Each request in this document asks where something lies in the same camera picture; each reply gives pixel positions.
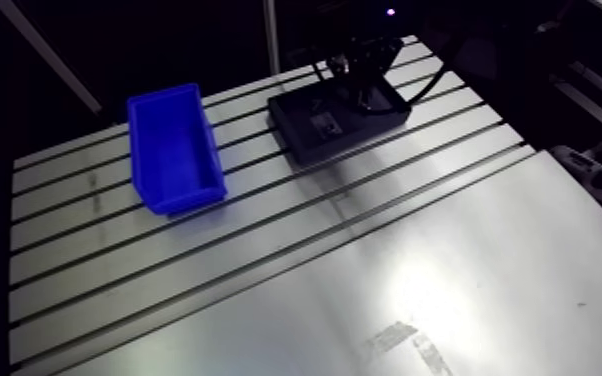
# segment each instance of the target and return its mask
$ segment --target dark background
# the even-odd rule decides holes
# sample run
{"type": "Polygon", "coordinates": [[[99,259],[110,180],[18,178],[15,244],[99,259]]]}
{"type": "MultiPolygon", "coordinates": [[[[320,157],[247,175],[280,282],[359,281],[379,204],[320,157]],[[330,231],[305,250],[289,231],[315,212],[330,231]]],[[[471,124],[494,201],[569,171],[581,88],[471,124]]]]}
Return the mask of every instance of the dark background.
{"type": "MultiPolygon", "coordinates": [[[[305,65],[310,45],[346,30],[416,34],[438,50],[470,17],[470,40],[456,72],[536,148],[585,150],[602,139],[602,125],[553,89],[548,75],[577,59],[602,74],[602,11],[576,1],[560,28],[536,34],[564,3],[280,0],[280,61],[283,70],[305,65]],[[389,6],[397,10],[394,20],[384,16],[389,6]]],[[[7,373],[12,160],[124,122],[132,95],[186,82],[210,95],[269,75],[262,1],[16,4],[104,111],[89,111],[0,12],[0,374],[7,373]]]]}

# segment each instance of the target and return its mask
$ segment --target black box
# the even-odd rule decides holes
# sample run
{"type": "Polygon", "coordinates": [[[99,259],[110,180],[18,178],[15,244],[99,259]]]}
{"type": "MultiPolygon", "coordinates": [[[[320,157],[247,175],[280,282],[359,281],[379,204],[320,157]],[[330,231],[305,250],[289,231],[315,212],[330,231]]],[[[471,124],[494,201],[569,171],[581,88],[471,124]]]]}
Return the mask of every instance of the black box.
{"type": "Polygon", "coordinates": [[[318,162],[396,128],[410,114],[410,107],[382,76],[371,86],[370,107],[401,110],[367,115],[350,106],[347,97],[343,79],[330,78],[268,100],[273,122],[299,165],[318,162]]]}

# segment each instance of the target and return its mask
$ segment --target wire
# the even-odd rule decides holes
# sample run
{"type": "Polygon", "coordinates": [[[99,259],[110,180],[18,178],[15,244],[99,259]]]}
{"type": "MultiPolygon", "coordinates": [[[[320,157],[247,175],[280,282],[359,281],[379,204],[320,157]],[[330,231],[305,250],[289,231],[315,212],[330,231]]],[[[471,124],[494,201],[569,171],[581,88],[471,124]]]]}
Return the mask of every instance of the wire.
{"type": "MultiPolygon", "coordinates": [[[[402,107],[392,107],[392,108],[387,108],[387,109],[383,109],[383,110],[372,110],[369,108],[357,106],[357,105],[355,105],[353,103],[349,103],[348,101],[345,101],[345,100],[342,100],[342,102],[344,102],[344,104],[348,105],[349,107],[361,112],[364,115],[388,115],[388,114],[392,114],[392,113],[396,113],[396,112],[403,112],[403,111],[410,110],[413,107],[413,105],[415,103],[417,103],[418,101],[420,101],[425,95],[427,95],[434,88],[434,86],[436,86],[436,84],[441,80],[443,75],[446,74],[446,72],[448,72],[450,70],[450,63],[453,60],[455,60],[455,56],[457,55],[457,53],[460,51],[460,49],[464,45],[464,41],[466,39],[467,39],[466,33],[464,33],[464,32],[457,33],[456,35],[454,35],[451,38],[451,40],[445,46],[443,46],[443,48],[441,48],[438,55],[440,55],[440,56],[445,55],[446,62],[441,66],[441,68],[439,68],[439,70],[434,74],[434,77],[432,77],[431,81],[429,81],[427,83],[427,85],[425,85],[425,87],[422,88],[422,90],[420,90],[411,99],[406,101],[405,107],[403,107],[403,108],[402,107]]],[[[324,76],[322,75],[322,72],[320,72],[320,69],[317,67],[317,62],[315,61],[316,59],[315,59],[315,54],[314,54],[314,47],[311,48],[311,54],[312,54],[313,70],[315,71],[315,74],[317,75],[319,80],[324,81],[324,76]]]]}

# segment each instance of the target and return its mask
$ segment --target blue storage bin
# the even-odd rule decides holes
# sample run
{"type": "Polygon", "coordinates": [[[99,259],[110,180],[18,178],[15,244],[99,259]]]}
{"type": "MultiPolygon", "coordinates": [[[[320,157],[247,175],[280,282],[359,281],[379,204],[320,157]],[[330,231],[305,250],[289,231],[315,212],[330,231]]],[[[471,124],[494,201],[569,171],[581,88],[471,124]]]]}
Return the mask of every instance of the blue storage bin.
{"type": "Polygon", "coordinates": [[[128,119],[133,185],[154,213],[224,198],[224,174],[196,84],[130,98],[128,119]]]}

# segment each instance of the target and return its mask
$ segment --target aluminum table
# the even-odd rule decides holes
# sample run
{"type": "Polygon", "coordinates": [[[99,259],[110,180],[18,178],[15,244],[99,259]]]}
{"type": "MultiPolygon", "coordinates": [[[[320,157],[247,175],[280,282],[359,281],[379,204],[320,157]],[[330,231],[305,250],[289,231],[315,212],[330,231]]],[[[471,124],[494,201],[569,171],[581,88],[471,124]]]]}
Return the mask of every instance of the aluminum table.
{"type": "MultiPolygon", "coordinates": [[[[441,62],[415,37],[403,97],[441,62]]],[[[289,160],[270,96],[203,100],[229,189],[153,215],[126,125],[15,162],[10,364],[26,375],[602,373],[602,210],[453,73],[407,123],[289,160]]]]}

